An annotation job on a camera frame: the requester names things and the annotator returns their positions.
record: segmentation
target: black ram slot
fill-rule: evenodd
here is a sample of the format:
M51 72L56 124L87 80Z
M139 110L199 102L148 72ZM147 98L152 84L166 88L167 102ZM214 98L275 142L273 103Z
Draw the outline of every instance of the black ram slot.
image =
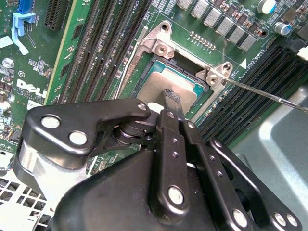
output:
M305 75L305 74L308 72L308 69L305 69L305 70L302 69L302 70L300 70L300 72L301 72L301 73L299 73L299 74L297 75L297 78L292 79L292 80L289 81L289 82L283 83L283 84L285 84L284 87L281 88L281 89L279 89L279 91L278 91L277 93L274 93L274 94L276 94L276 95L283 95L284 93L286 93L286 92L288 91L288 89L289 89L289 86L293 86L300 78L302 78L303 75ZM259 107L258 107L255 111L252 112L253 114L255 114L255 116L254 116L253 118L249 118L249 119L247 119L247 120L241 121L241 124L238 125L238 126L236 127L236 130L235 130L233 133L228 134L228 136L226 136L226 137L224 138L224 141L225 141L227 144L232 143L232 141L235 140L242 132L244 132L250 124L252 124L252 123L258 121L259 118L260 118L260 116L261 116L269 107L271 107L274 103L275 103L275 102L272 101L272 100L264 99L264 100L259 104Z
M125 23L127 23L128 21L129 13L133 9L133 7L134 7L134 2L125 1L125 3L121 7L120 12L117 14L116 18L114 19L114 22L112 23L111 28L109 29L109 33L106 38L105 45L102 48L102 55L100 56L104 59L104 62L101 68L96 67L97 71L91 77L91 80L90 80L91 83L87 89L87 93L86 93L86 97L84 101L86 102L91 101L93 93L95 92L99 84L99 81L102 77L102 73L110 60L110 56L113 52L113 49L118 43L121 32L124 29Z
M100 41L102 40L102 37L107 30L109 21L112 18L112 12L115 9L116 2L116 0L105 1L104 5L102 6L102 10L99 11L99 15L97 17L97 20L95 21L94 28L92 28L91 30L87 48L85 49L88 50L89 55L86 59L82 60L81 71L77 75L75 75L75 78L77 78L78 81L77 84L74 85L74 90L70 95L70 102L78 102L82 87L88 78L88 73L93 68L92 64L94 62L94 56L96 55L96 51L98 49L98 46L100 45Z
M49 0L44 24L51 30L59 30L64 22L69 0Z
M242 82L277 96L285 94L294 83L308 72L307 63L295 56L289 44L297 40L279 39L261 56L242 78ZM215 136L230 144L251 123L264 113L273 101L250 91L234 87L228 97L219 104L216 113L199 127L203 138Z
M70 103L70 101L68 100L68 91L71 89L71 86L74 85L72 82L75 80L74 79L75 71L79 69L78 67L81 64L84 55L87 54L84 52L83 47L87 44L86 39L88 37L88 34L91 32L90 30L91 25L93 21L95 20L95 14L99 7L99 3L100 3L100 0L93 0L93 2L91 3L88 16L84 23L84 26L83 26L83 29L80 35L80 39L78 41L76 52L73 56L73 62L70 65L67 77L65 79L64 89L59 98L60 103Z
M265 54L263 54L262 58L264 62L257 62L253 66L254 72L251 72L251 74L246 73L244 77L240 80L240 82L256 87L261 79L257 79L257 77L262 73L262 71L271 64L271 61L273 60L273 57L278 55L282 49L269 49ZM206 119L206 123L203 122L199 129L201 130L202 134L210 132L212 127L215 125L215 123L225 115L226 110L228 108L231 108L233 103L237 102L237 100L241 100L241 95L246 90L239 88L239 87L233 87L232 91L228 94L228 97L223 100L221 103L218 104L217 109L209 116L209 118Z
M126 37L125 38L125 42L123 42L123 44L121 44L121 49L119 49L120 53L117 53L115 55L115 58L114 58L114 63L113 63L113 68L110 70L110 74L109 74L109 78L105 81L104 85L103 85L103 88L101 89L100 91L100 94L97 95L96 97L96 100L103 100L106 93L108 92L115 76L116 76L116 73L118 72L119 70L119 67L125 57L125 55L127 54L127 51L133 41L133 39L135 38L138 30L139 30L139 27L145 17L145 14L148 12L148 9L149 7L151 6L152 4L152 0L148 0L148 1L145 1L143 4L142 4L142 8L141 10L137 10L135 12L135 14L137 15L137 17L134 18L134 23L132 23L129 28L128 28L128 32L126 34Z
M286 61L287 61L286 57L283 55L279 60L277 60L277 62L268 66L268 70L266 71L266 73L263 73L262 75L273 76L277 72L277 70L281 69L281 67L286 63ZM279 79L278 78L259 78L253 83L253 86L260 90L269 92L270 89L267 88L267 86L270 86L269 82L276 81L276 80L279 80ZM238 114L238 112L244 107L249 107L251 105L250 100L254 96L256 96L256 94L252 94L250 91L244 90L240 98L238 98L236 104L234 104L232 107L229 107L226 110L226 113L225 113L226 115L224 119L219 120L216 124L214 124L212 129L209 132L207 132L207 136L217 137L218 128L224 127L230 121L234 121L237 118L242 118L242 116L238 116L238 115L242 115L242 114Z

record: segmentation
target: black metal bracket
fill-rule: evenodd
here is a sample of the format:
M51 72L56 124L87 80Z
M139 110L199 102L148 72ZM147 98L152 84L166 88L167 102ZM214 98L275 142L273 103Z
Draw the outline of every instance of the black metal bracket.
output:
M89 157L121 146L111 138L115 144L105 148L116 125L125 121L143 121L150 114L150 109L138 99L37 107L26 115L22 139L56 164L76 169L84 166ZM55 122L43 123L44 118ZM78 134L77 144L72 142L72 132L84 135L85 142L78 140Z
M225 144L214 139L206 144L217 152L244 209L258 227L265 230L302 230L296 215Z
M184 137L178 117L162 110L156 129L157 148L152 171L150 206L158 220L175 224L189 211Z

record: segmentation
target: ram slot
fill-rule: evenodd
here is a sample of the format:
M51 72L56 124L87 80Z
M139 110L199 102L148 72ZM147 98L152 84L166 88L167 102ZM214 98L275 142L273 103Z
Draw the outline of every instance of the ram slot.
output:
M84 60L84 67L78 76L78 82L75 85L75 90L71 94L71 102L77 103L83 101L80 99L80 93L82 89L86 86L86 83L89 81L90 76L95 72L96 67L102 64L102 60L97 57L98 54L104 52L104 37L108 31L108 26L112 20L113 12L116 7L117 1L107 1L108 5L105 7L104 11L100 11L97 23L95 24L91 46L88 50L87 58Z
M254 65L254 72L253 75L245 74L243 78L240 80L240 82L249 85L249 86L256 86L258 85L257 77L262 73L262 71L269 66L272 61L274 60L274 57L276 57L282 49L270 49L267 53L265 53L262 58L265 62L257 62ZM219 121L221 117L223 117L226 114L226 111L228 108L231 108L233 103L236 102L238 99L240 99L241 95L245 92L244 89L239 87L234 87L228 94L227 99L223 100L221 103L219 103L217 109L206 119L206 121L202 121L202 123L199 126L199 130L203 136L207 135L212 130L212 127Z
M85 66L85 62L89 59L90 49L97 38L97 31L100 25L97 23L99 15L104 18L106 5L110 1L93 0L88 16L80 35L77 50L73 57L73 62L68 70L67 78L64 84L64 90L60 96L61 103L71 103L71 94L77 89L77 82L81 77L81 72Z
M125 1L123 5L121 5L120 11L116 14L116 18L109 28L109 33L106 38L106 42L102 47L102 53L99 56L100 60L103 60L101 65L96 65L92 72L92 76L89 80L89 85L86 90L85 98L82 101L91 101L93 93L95 92L100 79L104 78L104 73L106 67L110 66L110 59L113 54L114 49L116 49L116 45L121 43L122 40L122 31L124 29L125 24L128 22L128 18L130 12L132 11L135 3L133 1Z
M129 23L128 27L126 28L126 33L123 37L123 42L120 44L119 48L117 49L118 52L115 54L113 61L111 63L111 67L106 72L106 78L103 79L103 83L99 91L94 95L95 98L93 100L103 100L106 93L108 92L110 85L112 84L113 80L115 79L116 73L127 54L127 51L136 37L138 29L147 13L149 7L151 6L151 0L140 1L138 8L135 10L133 14L133 18L131 23Z
M248 78L244 76L243 81L277 96L285 94L308 70L306 64L280 47L279 43L273 45L261 58L246 72ZM228 98L219 104L218 112L208 117L205 125L201 125L203 138L206 140L214 136L230 144L273 103L250 91L234 88Z

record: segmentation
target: screwdriver shaft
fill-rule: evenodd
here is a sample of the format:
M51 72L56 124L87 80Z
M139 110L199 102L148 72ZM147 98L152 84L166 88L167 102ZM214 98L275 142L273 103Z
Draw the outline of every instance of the screwdriver shaft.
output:
M227 81L227 82L229 82L229 83L231 83L231 84L233 84L233 85L235 85L235 86L238 86L238 87L240 87L240 88L244 88L244 89L246 89L246 90L252 91L252 92L254 92L254 93L256 93L256 94L265 96L265 97L267 97L267 98L269 98L269 99L271 99L271 100L274 100L274 101L276 101L276 102L278 102L278 103L285 104L285 105L287 105L287 106L289 106L289 107L295 108L295 109L297 109L297 110L300 110L300 111L305 112L305 113L308 114L308 108L302 107L301 105L298 105L298 104L296 104L296 103L294 103L294 102L285 100L285 99L283 99L283 98L280 98L280 97L278 97L278 96L269 94L269 93L264 92L264 91L262 91L262 90L259 90L259 89L250 87L250 86L245 85L245 84L243 84L243 83L236 82L236 81L234 81L234 80L232 80L232 79L229 79L229 78L224 78L224 80Z

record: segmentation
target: green circuit board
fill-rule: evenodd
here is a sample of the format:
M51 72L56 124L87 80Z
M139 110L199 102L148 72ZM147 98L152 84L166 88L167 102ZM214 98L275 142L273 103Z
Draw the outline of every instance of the green circuit board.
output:
M269 14L257 11L259 1L256 0L66 0L61 5L67 9L65 14L62 12L63 23L51 29L52 25L46 25L46 15L50 14L50 4L55 2L34 2L31 12L35 13L35 21L24 21L25 35L19 37L29 51L26 55L10 42L12 16L17 12L19 0L0 2L0 41L9 41L8 45L0 46L0 58L1 61L10 58L14 62L12 68L0 64L0 80L12 87L5 92L11 107L0 115L2 150L16 151L17 142L10 137L20 131L27 110L34 106L114 99L121 75L131 64L129 60L133 58L137 40L141 35L145 38L162 22L171 24L170 41L175 52L181 49L211 68L229 62L232 64L230 77L241 81L272 43L282 37L275 32L276 23L283 21L291 29L285 37L299 38L299 33L295 32L305 27L308 14L307 0L278 0L275 10ZM183 2L189 3L186 9ZM195 8L200 2L207 7L196 16ZM212 12L219 16L215 26L205 23L209 23L207 20ZM224 19L229 19L231 26L223 35L222 31L218 32L218 25L224 24ZM247 46L242 46L244 38L232 41L235 29L243 32L243 37L252 39ZM156 57L152 52L141 54L120 98L136 97L136 89L144 84L141 77L150 74L147 72L149 65ZM299 81L292 82L293 87L283 96L288 97L307 78L305 74ZM227 85L207 108L203 108L213 93L205 89L185 115L192 119L201 110L201 116L195 121L199 127L234 87ZM274 104L263 111L249 129L257 126L277 106ZM248 132L242 132L237 141ZM117 160L125 157L124 151L120 153L117 153ZM105 154L100 161L114 155ZM99 165L95 164L92 171L97 168Z
M17 13L18 5L18 0L0 2L0 80L5 87L10 87L4 92L11 106L0 115L0 149L11 153L16 152L27 111L44 104L64 32L64 28L52 31L44 25L48 1L36 0L32 10L35 21L24 21L25 35L18 36L28 50L28 54L22 55L12 42L11 32L13 13ZM12 68L3 66L6 58L13 61Z

